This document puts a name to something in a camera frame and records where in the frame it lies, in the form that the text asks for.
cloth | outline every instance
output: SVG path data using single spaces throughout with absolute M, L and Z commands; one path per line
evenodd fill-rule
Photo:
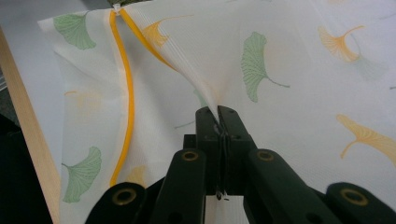
M 151 50 L 117 17 L 134 80 L 118 182 L 162 178 L 194 133 L 194 112 L 225 105 L 308 186 L 350 182 L 396 209 L 395 1 L 159 0 L 122 10 Z M 85 221 L 125 142 L 131 99 L 112 11 L 39 23 L 64 74 L 62 223 Z M 248 223 L 241 198 L 208 198 L 205 223 Z

yellow cord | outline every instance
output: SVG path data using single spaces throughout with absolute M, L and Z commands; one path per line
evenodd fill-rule
M 139 28 L 134 23 L 132 18 L 128 15 L 128 13 L 123 8 L 119 11 L 119 13 L 122 16 L 123 20 L 129 26 L 129 28 L 132 30 L 134 35 L 137 37 L 137 39 L 143 44 L 143 46 L 146 47 L 146 49 L 148 49 L 148 51 L 150 51 L 158 60 L 160 60 L 161 62 L 163 62 L 164 64 L 168 65 L 170 68 L 175 70 L 175 68 L 173 68 L 172 65 L 170 65 L 161 56 L 161 54 L 154 47 L 150 45 L 150 43 L 143 36 L 142 32 L 139 30 Z M 117 16 L 116 12 L 114 10 L 111 11 L 109 22 L 110 22 L 111 32 L 113 33 L 114 39 L 116 40 L 117 47 L 119 48 L 120 56 L 122 58 L 122 63 L 125 68 L 126 82 L 128 86 L 129 104 L 128 104 L 128 124 L 126 128 L 125 139 L 119 160 L 117 161 L 117 165 L 116 168 L 114 169 L 113 176 L 111 176 L 110 179 L 110 187 L 113 187 L 114 185 L 117 184 L 117 179 L 119 177 L 120 170 L 123 164 L 125 163 L 125 159 L 129 151 L 129 145 L 131 144 L 132 133 L 134 131 L 134 83 L 132 80 L 131 67 L 129 66 L 128 57 L 125 52 L 125 47 L 122 44 L 122 40 L 120 38 L 120 34 L 117 29 L 116 16 Z
M 122 58 L 122 63 L 125 68 L 126 83 L 128 86 L 128 98 L 129 98 L 128 125 L 126 128 L 125 139 L 124 139 L 124 143 L 122 146 L 122 152 L 120 154 L 120 158 L 117 162 L 116 168 L 114 169 L 113 176 L 111 176 L 111 179 L 110 179 L 110 187 L 112 187 L 117 184 L 117 178 L 119 176 L 122 165 L 124 164 L 126 156 L 128 154 L 129 145 L 131 144 L 132 133 L 134 131 L 134 83 L 132 80 L 131 67 L 129 66 L 129 63 L 128 63 L 128 58 L 127 58 L 127 55 L 125 52 L 125 47 L 122 44 L 122 40 L 120 38 L 120 34 L 117 29 L 116 13 L 114 11 L 110 12 L 109 21 L 110 21 L 111 32 L 113 33 L 114 39 L 116 40 L 117 46 L 120 51 L 120 56 Z
M 142 32 L 140 31 L 139 27 L 137 27 L 136 23 L 132 20 L 132 18 L 128 15 L 128 13 L 122 8 L 120 10 L 120 15 L 126 22 L 126 24 L 129 26 L 129 28 L 132 30 L 134 35 L 136 35 L 137 39 L 140 40 L 140 42 L 143 44 L 143 46 L 148 49 L 158 60 L 163 62 L 164 64 L 168 65 L 170 68 L 175 70 L 175 68 L 172 67 L 162 56 L 158 51 L 150 45 L 150 43 L 147 41 L 147 39 L 143 36 Z

ginkgo leaf print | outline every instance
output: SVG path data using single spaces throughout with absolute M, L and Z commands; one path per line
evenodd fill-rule
M 204 99 L 204 97 L 202 97 L 198 90 L 194 90 L 194 94 L 198 97 L 201 108 L 207 106 L 206 100 Z
M 359 58 L 352 63 L 366 80 L 377 80 L 388 71 L 386 65 L 368 60 L 363 55 L 360 55 Z
M 257 88 L 263 78 L 267 78 L 278 86 L 290 87 L 274 82 L 268 77 L 264 64 L 264 46 L 266 43 L 267 39 L 265 36 L 257 32 L 253 32 L 244 42 L 241 66 L 244 73 L 247 96 L 255 103 L 258 102 Z
M 139 184 L 143 188 L 146 188 L 147 184 L 145 181 L 145 172 L 145 165 L 136 166 L 134 169 L 132 169 L 131 173 L 128 174 L 128 176 L 126 177 L 126 181 Z
M 92 49 L 96 43 L 91 40 L 85 23 L 88 12 L 84 15 L 66 14 L 53 18 L 55 29 L 64 37 L 67 43 L 78 49 Z
M 330 35 L 327 30 L 323 26 L 319 26 L 318 32 L 320 36 L 320 40 L 326 49 L 330 51 L 330 53 L 345 62 L 353 62 L 359 58 L 359 54 L 352 52 L 349 49 L 346 43 L 346 37 L 352 31 L 363 28 L 364 26 L 358 26 L 353 29 L 348 30 L 341 36 L 333 36 Z
M 79 202 L 79 197 L 91 187 L 93 180 L 99 174 L 101 164 L 101 152 L 97 147 L 90 147 L 88 157 L 74 166 L 62 163 L 69 173 L 69 181 L 64 195 L 65 203 Z
M 349 143 L 343 150 L 341 158 L 344 158 L 347 151 L 355 143 L 363 143 L 385 154 L 393 162 L 393 165 L 396 166 L 396 142 L 393 139 L 359 125 L 345 115 L 337 115 L 337 119 L 356 136 L 356 139 Z
M 188 16 L 169 17 L 169 18 L 162 19 L 160 21 L 156 21 L 156 22 L 152 23 L 151 25 L 147 26 L 145 29 L 143 29 L 142 34 L 148 40 L 148 42 L 150 42 L 158 47 L 162 47 L 163 44 L 165 44 L 165 42 L 168 40 L 169 35 L 162 35 L 160 33 L 160 30 L 159 30 L 160 23 L 162 21 L 181 18 L 181 17 L 188 17 Z
M 206 100 L 204 99 L 204 97 L 202 97 L 201 93 L 199 93 L 198 90 L 194 90 L 193 93 L 197 96 L 197 98 L 198 98 L 198 100 L 199 100 L 199 102 L 201 104 L 201 108 L 207 106 Z M 179 129 L 179 128 L 183 128 L 183 127 L 189 126 L 190 124 L 193 124 L 194 122 L 195 122 L 195 120 L 190 121 L 190 122 L 185 123 L 185 124 L 178 125 L 178 126 L 175 127 L 175 129 Z

yellow ginkgo leaf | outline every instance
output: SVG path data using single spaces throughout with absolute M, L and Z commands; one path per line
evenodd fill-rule
M 352 31 L 363 27 L 364 26 L 355 27 L 338 37 L 330 35 L 323 26 L 319 26 L 318 32 L 322 44 L 330 51 L 332 55 L 344 60 L 347 63 L 350 63 L 357 60 L 359 58 L 359 54 L 352 52 L 347 47 L 346 36 Z
M 143 188 L 146 188 L 147 184 L 145 181 L 145 171 L 145 165 L 136 166 L 134 169 L 132 169 L 131 173 L 128 174 L 128 176 L 126 177 L 126 181 L 139 184 Z
M 160 33 L 160 30 L 159 30 L 160 23 L 162 21 L 181 18 L 181 17 L 188 17 L 188 16 L 169 17 L 169 18 L 162 19 L 160 21 L 156 21 L 156 22 L 152 23 L 151 25 L 147 26 L 145 29 L 143 29 L 142 34 L 148 40 L 148 42 L 150 42 L 160 48 L 163 46 L 163 44 L 165 44 L 165 42 L 169 38 L 169 35 L 162 35 Z
M 77 122 L 87 122 L 102 108 L 103 97 L 97 91 L 67 91 L 64 96 L 77 110 Z
M 337 119 L 356 136 L 355 141 L 349 143 L 343 150 L 341 158 L 344 158 L 347 150 L 353 144 L 363 143 L 384 153 L 393 162 L 393 165 L 396 166 L 396 142 L 393 139 L 359 125 L 345 115 L 337 115 Z

wooden board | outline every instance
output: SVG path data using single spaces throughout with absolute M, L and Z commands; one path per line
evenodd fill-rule
M 0 67 L 6 79 L 12 103 L 17 112 L 18 120 L 29 148 L 37 173 L 38 181 L 44 193 L 53 223 L 59 223 L 59 200 L 61 179 L 53 162 L 35 111 L 27 95 L 26 89 L 9 50 L 3 31 L 0 29 Z

